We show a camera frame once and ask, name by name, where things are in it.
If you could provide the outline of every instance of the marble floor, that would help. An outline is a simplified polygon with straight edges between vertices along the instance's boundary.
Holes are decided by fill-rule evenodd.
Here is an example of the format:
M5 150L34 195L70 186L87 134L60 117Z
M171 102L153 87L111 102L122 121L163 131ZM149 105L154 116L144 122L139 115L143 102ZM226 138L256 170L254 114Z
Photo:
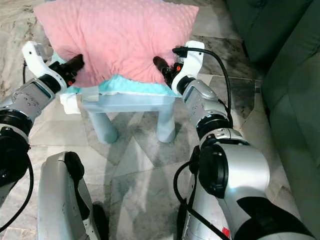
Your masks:
M234 125L266 157L271 180L268 198L299 216L284 169L275 149L259 86L263 73L246 59L242 40L223 0L167 0L200 7L191 39L203 41L222 58L230 75ZM21 48L28 40L41 42L52 53L49 41L33 16L32 7L42 0L0 0L0 98L22 84ZM218 64L205 58L199 78L226 101L225 82ZM174 111L176 138L160 143L154 112L111 113L119 130L117 142L98 141L88 114L66 115L59 99L36 120L30 133L29 156L34 168L30 203L17 220L0 233L3 240L34 240L37 232L37 195L41 165L50 155L77 152L85 167L84 180L92 200L103 203L110 219L112 240L173 240L179 207L173 191L173 175L189 159L197 134L178 99ZM179 189L185 196L189 173L183 172ZM0 209L0 226L21 206L29 187L26 174ZM223 222L218 204L217 222Z

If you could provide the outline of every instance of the white stool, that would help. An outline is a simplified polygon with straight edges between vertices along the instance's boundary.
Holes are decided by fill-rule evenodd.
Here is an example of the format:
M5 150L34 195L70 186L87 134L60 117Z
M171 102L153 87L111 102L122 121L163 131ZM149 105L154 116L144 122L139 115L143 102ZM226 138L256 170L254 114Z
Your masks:
M170 143L176 136L174 103L174 96L124 93L100 95L98 102L82 101L99 141L107 144L118 138L118 131L106 114L115 112L159 112L156 136L160 142Z

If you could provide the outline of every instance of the pink cushion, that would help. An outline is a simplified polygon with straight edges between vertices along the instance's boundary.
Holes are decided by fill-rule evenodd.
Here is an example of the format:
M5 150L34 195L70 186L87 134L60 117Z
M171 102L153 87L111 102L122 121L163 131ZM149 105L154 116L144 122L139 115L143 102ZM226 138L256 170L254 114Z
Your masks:
M162 0L57 0L34 8L60 57L83 54L77 87L95 86L116 74L164 83L153 58L174 63L172 48L189 40L198 10Z

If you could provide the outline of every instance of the sofa cushion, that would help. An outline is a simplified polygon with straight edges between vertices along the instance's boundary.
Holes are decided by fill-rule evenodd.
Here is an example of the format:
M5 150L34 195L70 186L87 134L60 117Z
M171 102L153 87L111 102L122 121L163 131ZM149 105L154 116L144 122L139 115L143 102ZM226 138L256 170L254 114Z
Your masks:
M315 165L297 119L285 94L270 114L272 133L301 219L316 239L320 239L320 168Z
M288 96L315 167L320 168L320 52L308 58L288 84Z
M311 2L268 1L248 35L243 38L250 60L268 68Z
M263 6L254 6L248 0L226 0L233 22L242 38L246 38Z
M263 97L272 111L288 91L294 70L315 54L320 46L320 1L313 1L282 47L262 86Z

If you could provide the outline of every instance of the red sticker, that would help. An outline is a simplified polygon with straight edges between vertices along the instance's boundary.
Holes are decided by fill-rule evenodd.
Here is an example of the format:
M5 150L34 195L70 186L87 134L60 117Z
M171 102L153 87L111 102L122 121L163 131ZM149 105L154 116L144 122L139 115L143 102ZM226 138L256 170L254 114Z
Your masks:
M228 238L230 237L230 231L229 231L229 229L227 229L227 228L224 227L224 228L222 229L222 232L223 232L223 234L226 235Z

